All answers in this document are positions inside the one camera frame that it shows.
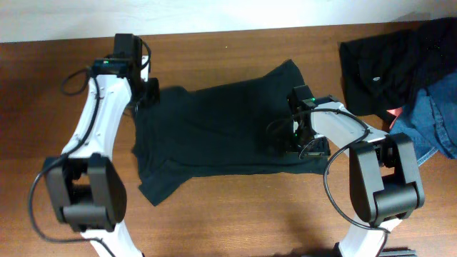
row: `black cable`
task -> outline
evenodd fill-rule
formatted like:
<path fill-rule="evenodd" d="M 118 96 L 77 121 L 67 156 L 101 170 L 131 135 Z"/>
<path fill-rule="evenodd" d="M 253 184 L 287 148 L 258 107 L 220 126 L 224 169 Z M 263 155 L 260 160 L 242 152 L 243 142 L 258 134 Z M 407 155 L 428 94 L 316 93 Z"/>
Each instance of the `black cable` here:
<path fill-rule="evenodd" d="M 89 78 L 89 69 L 90 69 L 89 67 L 86 67 L 84 69 L 80 69 L 80 70 L 76 71 L 75 73 L 71 74 L 70 76 L 67 76 L 60 84 L 60 92 L 66 96 L 75 96 L 75 95 L 82 93 L 84 91 L 84 89 L 86 89 L 87 83 L 89 82 L 89 79 L 90 79 Z M 83 86 L 78 91 L 75 91 L 75 92 L 66 91 L 65 90 L 66 83 L 73 77 L 78 76 L 79 74 L 82 74 L 82 73 L 86 74 L 86 78 L 84 79 Z"/>
<path fill-rule="evenodd" d="M 151 49 L 149 48 L 148 44 L 143 39 L 140 39 L 140 40 L 141 40 L 141 43 L 143 44 L 143 46 L 146 47 L 146 50 L 148 51 L 148 61 L 141 65 L 141 70 L 146 68 L 146 66 L 148 66 L 148 64 L 149 64 L 149 72 L 151 72 Z"/>
<path fill-rule="evenodd" d="M 381 252 L 383 251 L 384 247 L 386 246 L 388 234 L 390 234 L 391 232 L 389 230 L 387 230 L 385 228 L 381 228 L 381 227 L 374 228 L 374 227 L 366 226 L 366 225 L 363 225 L 362 223 L 359 223 L 359 222 L 353 220 L 352 218 L 349 218 L 338 207 L 338 205 L 336 204 L 335 200 L 333 199 L 333 197 L 332 197 L 332 195 L 330 193 L 330 189 L 328 188 L 328 172 L 329 172 L 329 169 L 330 169 L 330 165 L 333 163 L 333 161 L 335 161 L 335 159 L 341 153 L 343 153 L 346 149 L 348 149 L 353 143 L 358 143 L 358 142 L 364 140 L 370 134 L 370 130 L 369 130 L 368 126 L 362 120 L 360 120 L 359 118 L 357 118 L 353 114 L 347 113 L 347 112 L 339 110 L 339 109 L 312 109 L 312 110 L 307 110 L 307 111 L 300 111 L 300 112 L 298 112 L 297 114 L 294 114 L 292 117 L 290 117 L 288 119 L 280 119 L 280 120 L 273 121 L 267 126 L 267 128 L 269 126 L 271 126 L 271 124 L 276 123 L 277 121 L 290 121 L 290 120 L 294 120 L 295 118 L 297 118 L 297 117 L 299 117 L 299 116 L 301 116 L 303 114 L 310 114 L 310 113 L 313 113 L 313 112 L 334 112 L 334 113 L 337 113 L 337 114 L 342 114 L 344 116 L 347 116 L 347 117 L 353 119 L 357 123 L 359 123 L 364 129 L 364 132 L 363 132 L 362 136 L 360 136 L 358 139 L 348 143 L 347 145 L 345 145 L 342 148 L 340 148 L 339 150 L 337 150 L 337 152 L 335 152 L 335 154 L 332 155 L 332 157 L 330 157 L 330 159 L 327 161 L 327 165 L 326 165 L 325 170 L 323 172 L 323 187 L 324 187 L 324 189 L 326 191 L 327 197 L 328 197 L 331 205 L 336 209 L 338 214 L 340 214 L 340 216 L 342 216 L 344 219 L 346 219 L 349 223 L 351 223 L 352 225 L 355 225 L 355 226 L 357 226 L 359 228 L 366 229 L 366 230 L 383 231 L 384 232 L 383 244 L 381 245 L 381 248 L 379 249 L 379 252 L 376 254 L 376 256 L 379 256 L 381 254 Z M 285 125 L 287 125 L 286 122 L 284 122 L 284 124 L 281 125 L 279 128 L 277 128 L 276 130 L 281 129 Z"/>
<path fill-rule="evenodd" d="M 103 242 L 102 239 L 100 238 L 66 238 L 66 239 L 58 239 L 58 238 L 51 238 L 51 237 L 48 237 L 47 235 L 45 235 L 43 233 L 43 231 L 41 231 L 41 229 L 38 227 L 37 223 L 36 223 L 36 219 L 35 219 L 35 216 L 34 216 L 34 209 L 33 209 L 33 199 L 34 199 L 34 192 L 35 192 L 35 188 L 36 188 L 36 185 L 38 184 L 38 182 L 40 181 L 40 179 L 45 176 L 48 172 L 50 172 L 51 169 L 57 167 L 57 166 L 60 166 L 69 156 L 70 154 L 74 153 L 76 150 L 78 150 L 79 148 L 81 148 L 81 146 L 84 145 L 84 143 L 86 142 L 87 138 L 89 137 L 91 131 L 92 131 L 92 128 L 94 127 L 94 124 L 95 124 L 95 120 L 96 120 L 96 116 L 97 116 L 97 113 L 99 111 L 99 104 L 100 104 L 100 87 L 99 87 L 99 83 L 96 79 L 95 76 L 92 76 L 90 74 L 90 69 L 82 69 L 82 70 L 79 70 L 75 73 L 73 73 L 72 75 L 68 76 L 66 79 L 64 79 L 64 82 L 62 83 L 61 85 L 61 89 L 63 88 L 63 85 L 71 78 L 75 77 L 76 75 L 82 73 L 83 71 L 86 72 L 86 77 L 87 78 L 93 78 L 94 81 L 95 81 L 95 87 L 96 87 L 96 95 L 95 95 L 95 98 L 96 98 L 96 102 L 95 102 L 95 108 L 94 108 L 94 113 L 92 114 L 92 117 L 91 117 L 91 121 L 89 123 L 89 127 L 87 128 L 86 130 L 86 133 L 84 134 L 83 138 L 75 145 L 75 147 L 73 147 L 70 151 L 66 152 L 66 153 L 63 153 L 58 159 L 56 159 L 51 165 L 49 165 L 48 167 L 46 167 L 45 169 L 43 169 L 42 171 L 40 171 L 38 173 L 38 175 L 36 176 L 34 182 L 32 183 L 31 185 L 31 188 L 30 188 L 30 192 L 29 192 L 29 200 L 28 200 L 28 211 L 29 211 L 29 217 L 30 217 L 30 222 L 31 222 L 31 225 L 32 225 L 32 228 L 35 230 L 35 232 L 39 235 L 39 237 L 47 242 L 50 242 L 50 243 L 81 243 L 81 242 L 89 242 L 89 241 L 95 241 L 97 243 L 100 243 L 105 249 L 106 251 L 112 256 L 112 257 L 115 257 L 114 253 L 111 251 L 111 249 Z M 74 92 L 74 93 L 69 93 L 69 94 L 66 94 L 68 96 L 74 96 L 76 95 L 76 93 L 80 94 L 85 88 L 87 87 L 86 83 L 84 84 L 83 87 L 81 87 L 80 90 L 78 90 L 77 92 Z"/>

